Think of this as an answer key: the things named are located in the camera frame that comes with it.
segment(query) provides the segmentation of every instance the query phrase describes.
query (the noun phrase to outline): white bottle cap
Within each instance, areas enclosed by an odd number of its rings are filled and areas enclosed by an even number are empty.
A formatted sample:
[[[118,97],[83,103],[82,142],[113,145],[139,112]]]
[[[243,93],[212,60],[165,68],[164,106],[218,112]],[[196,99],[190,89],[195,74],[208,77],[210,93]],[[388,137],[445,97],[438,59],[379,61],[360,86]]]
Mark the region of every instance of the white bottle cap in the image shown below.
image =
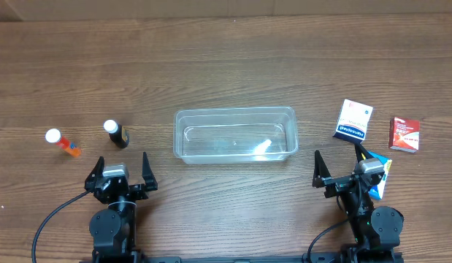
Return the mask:
[[[50,129],[45,134],[45,140],[47,140],[50,143],[56,143],[62,138],[62,135],[60,134],[60,131],[57,129]]]
[[[110,134],[114,134],[118,130],[118,125],[114,120],[107,120],[104,122],[104,130]]]

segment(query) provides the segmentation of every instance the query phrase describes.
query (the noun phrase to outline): clear plastic container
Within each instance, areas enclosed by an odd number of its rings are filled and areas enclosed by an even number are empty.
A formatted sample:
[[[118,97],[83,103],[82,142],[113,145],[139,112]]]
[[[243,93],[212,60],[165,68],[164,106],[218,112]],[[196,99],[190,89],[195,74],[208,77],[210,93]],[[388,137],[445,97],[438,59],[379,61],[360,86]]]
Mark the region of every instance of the clear plastic container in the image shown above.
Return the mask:
[[[174,154],[186,164],[283,161],[299,147],[291,107],[181,110]]]

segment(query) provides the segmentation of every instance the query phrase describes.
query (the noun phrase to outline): brown tabletop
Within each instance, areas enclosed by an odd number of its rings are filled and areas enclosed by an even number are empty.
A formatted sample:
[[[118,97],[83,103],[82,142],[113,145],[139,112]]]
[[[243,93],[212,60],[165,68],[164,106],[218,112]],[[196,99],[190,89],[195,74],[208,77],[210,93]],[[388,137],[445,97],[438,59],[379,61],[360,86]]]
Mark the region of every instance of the brown tabletop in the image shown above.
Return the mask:
[[[37,227],[84,191],[99,156],[141,181],[146,151],[159,190],[138,203],[138,245],[150,256],[303,254],[344,219],[312,188],[313,153],[334,176],[355,164],[332,137],[344,99],[374,107],[368,150],[393,159],[382,201],[405,216],[408,262],[452,262],[452,15],[0,23],[0,262],[30,262]],[[188,166],[172,152],[174,113],[292,106],[299,151],[288,161]],[[420,151],[388,149],[390,118],[421,121]],[[118,150],[108,118],[131,135]],[[83,150],[45,142],[58,128]],[[86,196],[54,216],[38,262],[89,259]],[[353,242],[348,226],[315,251]]]

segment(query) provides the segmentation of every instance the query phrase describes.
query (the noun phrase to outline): orange bottle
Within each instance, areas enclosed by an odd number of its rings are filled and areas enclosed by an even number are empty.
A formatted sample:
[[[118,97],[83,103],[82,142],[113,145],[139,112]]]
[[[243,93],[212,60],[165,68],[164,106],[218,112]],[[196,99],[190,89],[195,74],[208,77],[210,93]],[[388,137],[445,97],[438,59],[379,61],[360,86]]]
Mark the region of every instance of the orange bottle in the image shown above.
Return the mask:
[[[78,157],[81,154],[81,149],[79,149],[73,142],[70,142],[67,138],[63,137],[57,129],[48,130],[45,134],[45,139],[50,143],[55,143],[58,147],[64,149],[73,157]]]

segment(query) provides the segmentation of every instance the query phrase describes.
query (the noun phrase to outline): black bottle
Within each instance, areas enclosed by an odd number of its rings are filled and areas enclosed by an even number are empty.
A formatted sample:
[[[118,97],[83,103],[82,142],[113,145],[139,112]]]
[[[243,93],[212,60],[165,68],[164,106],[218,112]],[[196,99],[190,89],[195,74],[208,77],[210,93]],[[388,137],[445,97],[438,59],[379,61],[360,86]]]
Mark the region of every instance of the black bottle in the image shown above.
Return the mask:
[[[104,129],[109,133],[110,139],[119,148],[129,146],[129,133],[125,130],[125,127],[116,123],[114,120],[107,120],[104,122]]]

